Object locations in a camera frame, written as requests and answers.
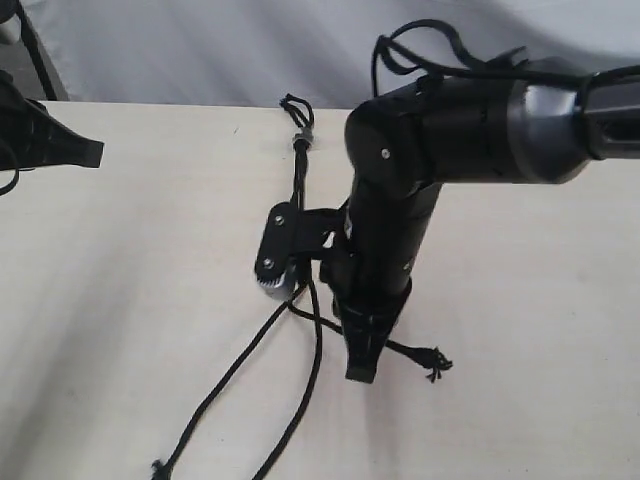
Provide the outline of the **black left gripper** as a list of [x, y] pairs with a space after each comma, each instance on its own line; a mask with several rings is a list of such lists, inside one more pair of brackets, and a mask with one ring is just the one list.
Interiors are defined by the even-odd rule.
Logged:
[[26, 99], [13, 77], [1, 71], [1, 170], [70, 165], [97, 169], [104, 143], [83, 137], [50, 115], [40, 102]]

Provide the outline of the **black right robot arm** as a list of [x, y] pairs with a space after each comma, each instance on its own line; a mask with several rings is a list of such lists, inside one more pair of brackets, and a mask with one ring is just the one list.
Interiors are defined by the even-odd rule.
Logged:
[[639, 155], [639, 74], [580, 75], [544, 59], [483, 78], [424, 76], [347, 117], [354, 170], [320, 276], [333, 294], [348, 379], [370, 383], [412, 289], [446, 184], [562, 184], [590, 162]]

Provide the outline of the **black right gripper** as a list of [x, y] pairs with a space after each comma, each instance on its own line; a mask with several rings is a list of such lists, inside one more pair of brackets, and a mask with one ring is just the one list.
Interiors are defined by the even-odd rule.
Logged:
[[433, 194], [393, 200], [352, 194], [320, 280], [333, 294], [347, 351], [345, 377], [371, 384], [407, 302], [411, 272], [435, 208]]

